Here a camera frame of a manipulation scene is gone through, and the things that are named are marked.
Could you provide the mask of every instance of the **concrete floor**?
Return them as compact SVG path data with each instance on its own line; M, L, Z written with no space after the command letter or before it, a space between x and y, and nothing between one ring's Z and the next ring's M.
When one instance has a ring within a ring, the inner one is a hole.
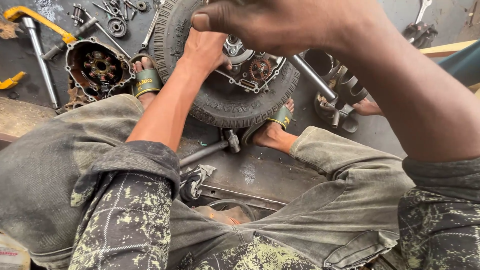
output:
M66 14L72 12L71 4L73 1L36 0L35 2L28 0L3 1L0 3L0 8L6 9L15 5L25 5L36 10L41 8L40 3L49 2L53 8L48 11L44 10L44 12L64 29L74 30L72 19ZM84 5L92 15L98 11L89 0L78 0L76 2ZM433 4L426 11L423 21L434 24L440 32L433 42L434 46L460 41L458 36L468 17L468 12L471 12L469 10L471 10L473 2L474 0L433 1ZM381 4L399 31L402 31L410 22L415 20L420 9L419 0L384 0L381 1ZM99 12L96 17L102 25L105 25L106 19L103 12ZM131 55L138 51L152 18L152 11L137 15L134 21L129 23L129 34L122 39L118 39L118 42ZM99 31L95 33L95 31L92 31L92 35L99 37L104 42L107 41L102 33ZM45 27L41 27L40 33L44 51L60 39L58 34ZM29 37L26 34L19 34L18 39L1 40L0 46L0 57L2 58L0 80L9 78L20 70L28 72L30 76L22 80L12 91L20 94L20 100L49 106L48 96L43 87L44 82L39 75L39 68L33 55ZM68 101L68 95L66 94L67 74L63 66L63 57L59 57L49 64L62 104ZM300 82L293 94L295 100L294 119L296 121L291 123L288 132L300 135L304 128L310 125L328 129L316 116L313 109L315 93L316 90L313 86L303 77L300 77ZM7 94L8 91L0 92L0 96L6 96ZM359 116L358 121L360 126L356 133L340 132L338 134L402 158L406 156L385 118L381 116ZM199 142L211 144L218 139L217 128L203 124L196 119L188 118L180 156L201 148ZM260 147L244 148L237 155L219 152L202 160L201 163L218 168L213 177L208 179L211 185L264 196L282 202L289 202L307 189L325 181L315 171L306 168L287 155Z

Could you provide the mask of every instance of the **foot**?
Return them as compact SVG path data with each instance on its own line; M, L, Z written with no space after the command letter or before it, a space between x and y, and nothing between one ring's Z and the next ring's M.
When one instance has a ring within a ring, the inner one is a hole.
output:
M133 65L133 70L135 73L140 72L144 69L151 69L153 68L153 63L148 59L147 57L142 57L142 61L137 61ZM144 106L144 109L147 109L148 105L152 103L152 101L155 99L156 95L158 92L146 92L145 94L142 94L138 97L138 100L140 103Z
M382 115L382 116L384 116L384 113L382 112L382 110L378 106L377 102L370 101L367 98L364 98L359 103L354 104L353 108L355 108L355 111L359 115L363 115L363 116Z
M289 99L285 103L285 106L293 113L295 107L293 99ZM277 148L280 140L279 138L284 133L286 132L283 131L282 126L279 123L267 121L255 132L255 134L253 134L252 141L257 146Z

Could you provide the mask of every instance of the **green sandal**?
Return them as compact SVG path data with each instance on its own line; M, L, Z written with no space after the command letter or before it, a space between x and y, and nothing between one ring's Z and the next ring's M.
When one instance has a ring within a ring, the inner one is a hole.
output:
M135 85L132 86L132 95L136 98L146 92L160 92L163 86L162 79L160 79L160 75L158 74L156 61L153 59L153 57L146 53L139 53L130 59L130 63L135 64L135 62L141 61L142 57L144 56L152 61L153 68L144 69L140 72L137 72Z
M248 146L252 144L252 138L253 134L261 127L263 126L267 121L272 121L275 123L279 123L282 126L283 130L287 129L288 124L290 124L290 120L292 119L292 112L283 105L276 113L274 113L272 116L267 118L267 120L258 123L254 126L249 127L245 133L241 137L241 144L244 146Z

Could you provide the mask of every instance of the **pants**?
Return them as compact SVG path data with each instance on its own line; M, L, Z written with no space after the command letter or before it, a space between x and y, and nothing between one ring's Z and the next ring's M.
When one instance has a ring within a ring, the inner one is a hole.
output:
M118 95L55 117L0 152L0 231L25 246L40 266L68 267L84 209L70 207L78 177L126 140L143 113ZM294 248L325 269L362 265L396 245L397 204L414 186L401 159L326 130L308 127L290 154L329 182L259 221L230 226L178 200L172 203L168 269L252 240L254 231Z

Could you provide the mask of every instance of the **hammer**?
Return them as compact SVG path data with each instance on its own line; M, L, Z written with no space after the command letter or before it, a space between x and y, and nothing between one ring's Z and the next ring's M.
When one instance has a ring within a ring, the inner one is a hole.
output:
M225 130L225 137L222 136L222 140L203 148L202 150L195 152L189 156L186 156L180 160L180 167L186 166L192 162L197 160L201 160L202 158L211 155L215 152L223 150L229 147L230 152L233 154L240 152L240 142L239 138L232 129Z

